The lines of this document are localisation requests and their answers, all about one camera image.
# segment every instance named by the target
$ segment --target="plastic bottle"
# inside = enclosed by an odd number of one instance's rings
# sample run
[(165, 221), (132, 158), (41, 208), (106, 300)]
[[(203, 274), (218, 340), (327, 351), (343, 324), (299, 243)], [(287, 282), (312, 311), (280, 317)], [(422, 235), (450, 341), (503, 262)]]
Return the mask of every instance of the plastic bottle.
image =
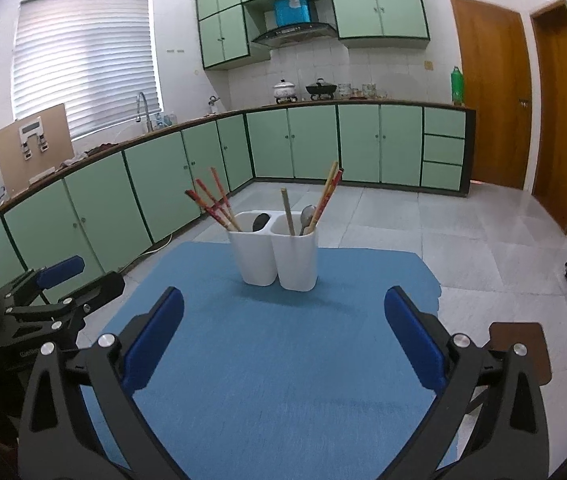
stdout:
[(463, 74), (459, 67), (456, 66), (451, 74), (452, 82), (452, 103), (461, 106), (464, 102), (464, 86), (463, 86)]

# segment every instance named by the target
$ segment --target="window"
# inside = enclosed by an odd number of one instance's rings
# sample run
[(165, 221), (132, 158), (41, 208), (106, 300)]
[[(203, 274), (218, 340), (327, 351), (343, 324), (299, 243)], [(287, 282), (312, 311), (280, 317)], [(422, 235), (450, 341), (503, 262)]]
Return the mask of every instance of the window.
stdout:
[(70, 136), (161, 110), (150, 0), (22, 2), (12, 68), (16, 120), (64, 103)]

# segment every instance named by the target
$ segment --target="metal bolt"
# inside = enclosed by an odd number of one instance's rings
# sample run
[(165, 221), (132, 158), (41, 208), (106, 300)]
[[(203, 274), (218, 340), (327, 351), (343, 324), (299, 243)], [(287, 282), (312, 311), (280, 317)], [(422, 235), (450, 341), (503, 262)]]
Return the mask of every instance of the metal bolt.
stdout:
[(50, 355), (53, 350), (54, 350), (54, 343), (48, 342), (42, 345), (41, 353), (43, 355)]
[(99, 344), (101, 348), (108, 348), (109, 346), (112, 346), (114, 342), (115, 336), (112, 334), (103, 334), (99, 336), (99, 339), (97, 339), (97, 344)]
[(452, 342), (459, 348), (468, 348), (470, 346), (470, 338), (465, 334), (455, 334)]
[(515, 343), (513, 349), (515, 350), (515, 353), (521, 357), (523, 357), (528, 353), (528, 349), (525, 347), (523, 343)]

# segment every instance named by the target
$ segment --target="brown countertop edge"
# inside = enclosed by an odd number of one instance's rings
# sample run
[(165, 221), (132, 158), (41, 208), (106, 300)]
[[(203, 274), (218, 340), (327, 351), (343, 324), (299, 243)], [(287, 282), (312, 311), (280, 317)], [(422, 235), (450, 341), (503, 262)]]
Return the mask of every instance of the brown countertop edge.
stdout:
[(0, 205), (0, 215), (7, 213), (10, 209), (14, 206), (23, 202), (28, 197), (34, 195), (37, 191), (49, 186), (50, 184), (60, 180), (61, 178), (68, 176), (75, 171), (80, 170), (81, 168), (86, 167), (93, 162), (97, 162), (102, 158), (106, 158), (107, 156), (114, 155), (115, 153), (122, 152), (123, 150), (127, 150), (128, 148), (132, 148), (133, 146), (137, 146), (138, 144), (142, 144), (152, 139), (158, 139), (159, 137), (166, 136), (168, 134), (172, 134), (174, 132), (178, 132), (185, 128), (190, 128), (192, 126), (198, 126), (199, 124), (206, 124), (210, 121), (216, 121), (219, 119), (223, 119), (226, 117), (233, 117), (235, 115), (241, 114), (249, 114), (252, 112), (263, 112), (266, 110), (278, 110), (281, 108), (298, 108), (304, 106), (321, 106), (321, 105), (358, 105), (358, 104), (374, 104), (374, 105), (411, 105), (411, 106), (424, 106), (430, 108), (448, 108), (449, 110), (460, 110), (463, 112), (473, 112), (472, 108), (467, 108), (464, 106), (455, 106), (443, 103), (429, 103), (429, 102), (421, 102), (421, 101), (398, 101), (392, 99), (357, 99), (357, 100), (325, 100), (325, 101), (302, 101), (297, 103), (283, 103), (279, 105), (266, 105), (260, 106), (258, 108), (246, 108), (244, 110), (233, 110), (230, 112), (223, 112), (215, 115), (208, 115), (205, 117), (201, 117), (198, 119), (193, 119), (191, 121), (185, 121), (183, 123), (175, 124), (174, 126), (169, 126), (167, 128), (163, 128), (161, 130), (155, 130), (150, 135), (144, 135), (140, 137), (135, 137), (131, 140), (125, 140), (124, 142), (120, 142), (119, 144), (109, 148), (107, 150), (103, 150), (103, 152), (96, 153), (95, 155), (89, 156), (76, 162), (72, 166), (68, 168), (63, 168), (62, 170), (56, 171), (52, 175), (46, 176), (45, 178), (35, 182), (32, 186), (28, 187), (28, 189), (23, 190), (19, 194), (9, 198)]

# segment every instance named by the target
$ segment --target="chopstick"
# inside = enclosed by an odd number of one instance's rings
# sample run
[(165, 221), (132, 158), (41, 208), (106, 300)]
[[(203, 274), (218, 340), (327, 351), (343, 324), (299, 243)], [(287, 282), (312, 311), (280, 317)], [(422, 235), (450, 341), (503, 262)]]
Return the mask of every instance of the chopstick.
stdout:
[(330, 167), (330, 171), (327, 174), (326, 184), (324, 184), (324, 189), (321, 192), (321, 198), (319, 199), (319, 202), (317, 203), (317, 207), (315, 208), (315, 214), (312, 215), (312, 220), (310, 221), (310, 225), (306, 228), (306, 230), (308, 230), (310, 228), (310, 226), (317, 224), (317, 220), (318, 220), (317, 215), (319, 214), (319, 208), (321, 207), (321, 204), (323, 203), (324, 199), (326, 198), (327, 192), (330, 190), (330, 186), (332, 185), (332, 181), (333, 181), (335, 174), (337, 173), (338, 169), (339, 169), (339, 161), (336, 160), (332, 163), (332, 166)]
[(292, 213), (290, 212), (290, 200), (288, 200), (288, 190), (282, 187), (283, 208), (285, 209), (285, 217), (288, 220), (288, 231), (294, 236), (294, 226), (292, 224)]
[(318, 214), (314, 215), (314, 216), (316, 216), (316, 219), (313, 218), (312, 222), (308, 226), (308, 229), (310, 230), (309, 233), (311, 233), (315, 230), (315, 226), (317, 225), (317, 222), (321, 218), (321, 215), (323, 214), (323, 212), (326, 210), (327, 203), (329, 202), (330, 198), (332, 197), (332, 194), (335, 192), (335, 189), (337, 189), (337, 184), (339, 184), (339, 182), (341, 181), (342, 175), (343, 175), (343, 170), (337, 171), (337, 174), (335, 175), (335, 177), (334, 177), (334, 179), (333, 179), (333, 181), (330, 185), (330, 188), (329, 188), (326, 196), (324, 197), (323, 202), (321, 203), (319, 208), (317, 208)]
[(214, 212), (213, 209), (208, 207), (208, 204), (202, 200), (202, 198), (196, 193), (196, 191), (192, 189), (186, 189), (186, 195), (188, 195), (200, 208), (202, 208), (208, 215), (214, 219), (217, 224), (222, 225), (226, 231), (229, 231), (228, 224), (224, 222), (217, 213)]
[(222, 182), (219, 180), (219, 175), (217, 174), (217, 169), (211, 168), (210, 171), (212, 172), (212, 176), (214, 177), (214, 181), (217, 184), (217, 189), (219, 189), (219, 193), (221, 193), (222, 199), (224, 199), (224, 203), (225, 203), (226, 207), (228, 208), (228, 213), (230, 214), (230, 221), (232, 222), (232, 225), (234, 225), (235, 228), (238, 231), (241, 231), (239, 225), (237, 224), (237, 219), (235, 218), (235, 214), (232, 212), (232, 208), (230, 207), (230, 201), (228, 200), (228, 195), (226, 195), (226, 191), (224, 189), (224, 186), (222, 186)]
[(224, 215), (226, 217), (226, 219), (228, 220), (228, 222), (230, 222), (232, 224), (232, 226), (238, 231), (241, 231), (241, 228), (239, 226), (239, 224), (237, 224), (237, 221), (230, 216), (228, 213), (226, 213), (226, 210), (221, 206), (221, 203), (217, 203), (217, 199), (214, 197), (214, 195), (208, 191), (208, 188), (206, 187), (206, 184), (204, 184), (202, 182), (202, 180), (200, 178), (195, 178), (195, 182), (199, 185), (199, 187), (201, 189), (204, 190), (204, 193), (206, 193), (206, 195), (208, 195), (208, 198), (210, 200), (212, 200), (212, 209), (218, 209), (219, 211), (222, 212), (222, 215)]

